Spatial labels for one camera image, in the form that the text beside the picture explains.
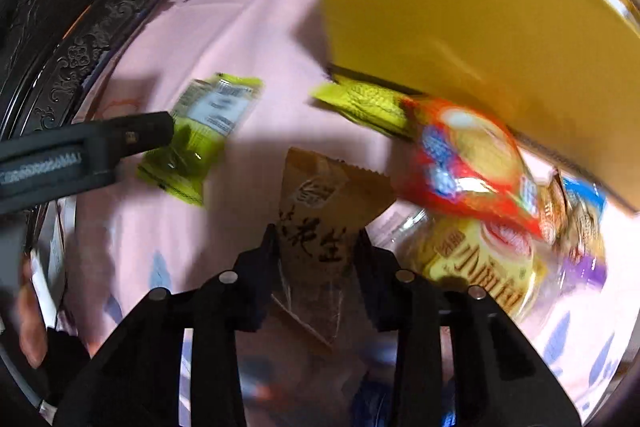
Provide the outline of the person's hand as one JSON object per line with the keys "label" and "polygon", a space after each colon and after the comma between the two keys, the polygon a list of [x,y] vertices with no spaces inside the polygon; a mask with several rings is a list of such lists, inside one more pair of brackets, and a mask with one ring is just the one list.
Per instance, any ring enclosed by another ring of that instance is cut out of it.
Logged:
{"label": "person's hand", "polygon": [[22,259],[21,264],[21,287],[16,298],[16,313],[21,350],[29,365],[38,369],[47,355],[48,338],[27,257]]}

